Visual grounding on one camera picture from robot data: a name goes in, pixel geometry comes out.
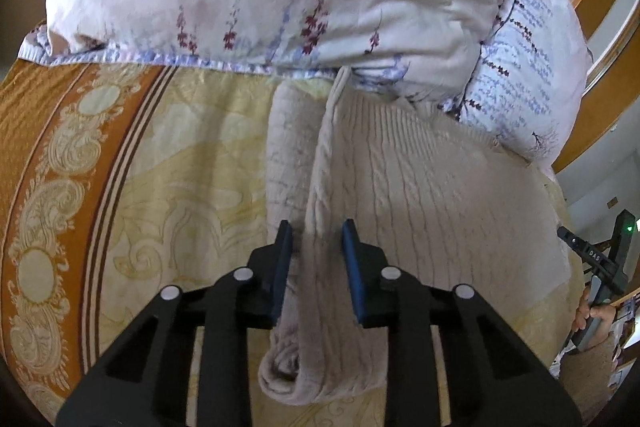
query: paisley pattern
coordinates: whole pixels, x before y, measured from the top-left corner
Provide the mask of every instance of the paisley pattern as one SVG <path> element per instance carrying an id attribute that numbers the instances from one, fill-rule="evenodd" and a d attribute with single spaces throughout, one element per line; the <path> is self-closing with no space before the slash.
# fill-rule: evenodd
<path id="1" fill-rule="evenodd" d="M 24 180 L 14 233 L 6 237 L 6 253 L 15 267 L 5 283 L 14 306 L 8 339 L 15 374 L 49 419 L 63 402 L 58 393 L 68 393 L 74 384 L 66 370 L 70 354 L 62 327 L 71 308 L 64 284 L 70 253 L 59 238 L 74 231 L 74 218 L 91 184 L 79 176 L 95 168 L 106 139 L 104 126 L 121 115 L 127 97 L 140 89 L 143 69 L 105 65 L 96 68 L 89 82 L 74 86 L 77 102 L 60 108 L 45 134 L 33 176 Z M 3 315 L 7 311 L 3 306 Z"/>

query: orange patterned border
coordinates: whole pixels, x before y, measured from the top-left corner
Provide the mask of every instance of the orange patterned border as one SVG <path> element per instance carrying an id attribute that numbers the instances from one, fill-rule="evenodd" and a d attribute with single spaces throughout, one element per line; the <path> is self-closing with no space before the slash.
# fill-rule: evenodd
<path id="1" fill-rule="evenodd" d="M 97 362 L 100 356 L 98 320 L 100 317 L 102 275 L 116 206 L 135 151 L 175 71 L 176 68 L 164 69 L 145 93 L 139 110 L 131 120 L 126 134 L 122 137 L 122 145 L 114 158 L 113 167 L 105 180 L 102 197 L 96 208 L 94 225 L 84 257 L 85 274 L 80 335 L 82 338 L 82 366 L 85 373 Z"/>
<path id="2" fill-rule="evenodd" d="M 2 248 L 2 347 L 27 395 L 50 415 L 82 376 L 81 360 L 70 354 L 81 352 L 84 254 L 103 187 L 162 70 L 84 68 L 40 135 L 16 192 Z"/>

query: red flower print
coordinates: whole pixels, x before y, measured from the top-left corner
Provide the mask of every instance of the red flower print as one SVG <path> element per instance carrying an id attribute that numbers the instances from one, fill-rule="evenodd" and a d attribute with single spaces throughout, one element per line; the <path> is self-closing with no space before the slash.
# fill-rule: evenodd
<path id="1" fill-rule="evenodd" d="M 198 39 L 196 38 L 196 35 L 194 34 L 189 35 L 188 48 L 189 48 L 189 51 L 191 52 L 191 55 L 196 54 L 196 51 L 198 50 Z"/>
<path id="2" fill-rule="evenodd" d="M 380 26 L 382 26 L 382 10 L 380 10 L 378 26 L 376 26 L 376 29 L 373 30 L 373 34 L 369 38 L 370 48 L 368 50 L 364 50 L 365 55 L 372 54 L 373 50 L 380 45 Z"/>
<path id="3" fill-rule="evenodd" d="M 180 5 L 180 11 L 178 12 L 178 20 L 175 23 L 175 26 L 180 30 L 177 36 L 178 45 L 181 48 L 188 47 L 187 44 L 187 34 L 184 32 L 184 26 L 186 24 L 186 20 L 184 18 L 184 6 Z"/>
<path id="4" fill-rule="evenodd" d="M 229 14 L 230 20 L 226 22 L 226 25 L 229 26 L 229 29 L 222 37 L 222 41 L 225 43 L 226 50 L 232 50 L 234 48 L 234 45 L 236 44 L 236 37 L 238 36 L 238 33 L 234 31 L 234 28 L 236 27 L 236 23 L 238 22 L 238 11 L 239 10 L 237 8 L 234 9 Z"/>
<path id="5" fill-rule="evenodd" d="M 329 24 L 322 20 L 329 15 L 329 11 L 324 9 L 324 0 L 317 0 L 314 10 L 304 17 L 305 27 L 300 30 L 300 36 L 306 39 L 302 46 L 302 53 L 310 55 L 318 45 L 320 36 L 326 33 Z"/>
<path id="6" fill-rule="evenodd" d="M 195 55 L 198 50 L 198 39 L 195 35 L 195 28 L 193 29 L 193 33 L 187 35 L 184 31 L 184 27 L 187 25 L 187 19 L 184 16 L 184 6 L 180 5 L 180 10 L 178 12 L 178 19 L 175 22 L 175 26 L 180 30 L 177 35 L 178 45 L 181 48 L 187 48 L 191 55 Z"/>

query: sweater sleeve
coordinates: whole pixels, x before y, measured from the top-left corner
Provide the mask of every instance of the sweater sleeve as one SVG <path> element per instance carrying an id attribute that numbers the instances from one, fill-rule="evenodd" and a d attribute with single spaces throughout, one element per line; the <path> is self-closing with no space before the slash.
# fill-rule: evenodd
<path id="1" fill-rule="evenodd" d="M 606 341 L 583 353 L 567 354 L 560 365 L 560 383 L 580 410 L 588 425 L 603 409 L 610 398 L 608 388 L 612 373 L 615 339 Z"/>

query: folded sweater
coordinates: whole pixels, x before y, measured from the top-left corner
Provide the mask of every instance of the folded sweater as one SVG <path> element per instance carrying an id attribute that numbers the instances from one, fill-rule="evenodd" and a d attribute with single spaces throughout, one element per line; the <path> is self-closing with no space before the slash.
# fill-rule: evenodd
<path id="1" fill-rule="evenodd" d="M 560 383 L 578 406 L 585 425 L 598 415 L 611 397 L 609 380 L 615 348 L 615 337 L 610 334 L 606 341 L 588 351 L 574 351 L 562 357 Z"/>
<path id="2" fill-rule="evenodd" d="M 314 139 L 317 113 L 287 84 L 271 111 L 268 214 L 277 219 L 269 221 L 290 212 L 302 241 L 260 384 L 289 405 L 385 383 L 386 331 L 362 329 L 351 308 L 340 250 L 347 218 L 390 264 L 439 288 L 469 283 L 508 321 L 570 275 L 558 216 L 533 167 L 431 106 L 418 115 L 356 92 L 349 77 L 341 70 L 332 88 L 312 161 L 308 147 L 286 146 L 296 143 L 287 133 L 308 127 L 305 140 Z M 287 210 L 286 201 L 295 203 Z"/>

